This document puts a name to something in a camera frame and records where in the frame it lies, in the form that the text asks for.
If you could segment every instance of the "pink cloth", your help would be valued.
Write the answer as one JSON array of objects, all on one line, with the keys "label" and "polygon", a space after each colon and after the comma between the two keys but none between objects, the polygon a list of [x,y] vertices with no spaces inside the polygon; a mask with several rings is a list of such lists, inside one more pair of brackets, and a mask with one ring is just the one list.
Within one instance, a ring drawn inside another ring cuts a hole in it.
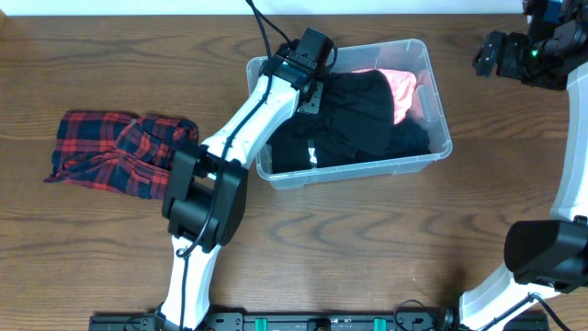
[{"label": "pink cloth", "polygon": [[413,92],[416,88],[416,77],[413,73],[391,69],[362,69],[354,73],[364,73],[378,70],[386,76],[392,97],[394,98],[394,124],[402,122],[406,118],[406,112],[413,104]]}]

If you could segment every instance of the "white wall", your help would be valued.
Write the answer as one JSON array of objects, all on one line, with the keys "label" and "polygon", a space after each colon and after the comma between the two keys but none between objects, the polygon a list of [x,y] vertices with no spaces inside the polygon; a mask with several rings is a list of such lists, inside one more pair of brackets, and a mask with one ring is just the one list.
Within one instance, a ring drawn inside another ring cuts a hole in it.
[{"label": "white wall", "polygon": [[[256,0],[264,14],[521,13],[520,0]],[[9,16],[251,14],[244,0],[0,0]]]}]

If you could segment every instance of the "red plaid shirt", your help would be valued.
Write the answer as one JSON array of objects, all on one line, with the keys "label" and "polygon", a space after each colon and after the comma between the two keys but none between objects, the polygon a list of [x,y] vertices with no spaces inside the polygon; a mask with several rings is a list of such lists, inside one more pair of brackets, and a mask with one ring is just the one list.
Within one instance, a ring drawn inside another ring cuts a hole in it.
[{"label": "red plaid shirt", "polygon": [[174,151],[197,139],[197,126],[190,120],[70,111],[57,131],[53,173],[45,182],[163,199]]}]

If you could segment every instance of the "black cloth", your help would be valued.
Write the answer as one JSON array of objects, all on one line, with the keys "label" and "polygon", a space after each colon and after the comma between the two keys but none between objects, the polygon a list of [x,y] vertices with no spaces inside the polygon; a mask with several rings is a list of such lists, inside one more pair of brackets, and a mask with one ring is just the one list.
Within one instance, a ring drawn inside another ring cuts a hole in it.
[{"label": "black cloth", "polygon": [[319,114],[296,113],[268,140],[275,174],[429,154],[428,135],[418,124],[407,119],[392,126],[394,102],[384,74],[330,74],[323,83]]}]

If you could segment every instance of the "plastic bin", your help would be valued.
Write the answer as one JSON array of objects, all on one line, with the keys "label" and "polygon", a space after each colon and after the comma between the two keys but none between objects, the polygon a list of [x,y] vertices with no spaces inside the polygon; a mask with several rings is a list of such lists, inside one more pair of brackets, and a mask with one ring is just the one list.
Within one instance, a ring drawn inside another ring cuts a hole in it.
[{"label": "plastic bin", "polygon": [[[249,93],[257,84],[259,67],[265,59],[265,56],[253,58],[247,64]],[[331,54],[328,63],[332,59],[333,54]],[[420,103],[423,114],[416,117],[411,109],[407,115],[427,130],[431,153],[385,161],[273,174],[271,146],[266,144],[255,158],[257,173],[261,178],[269,181],[276,189],[300,188],[306,184],[332,180],[414,173],[423,170],[433,161],[449,156],[453,144],[437,92],[429,54],[424,43],[420,40],[398,40],[341,48],[333,72],[348,73],[367,68],[410,71],[416,76],[417,88],[413,94],[413,106]]]}]

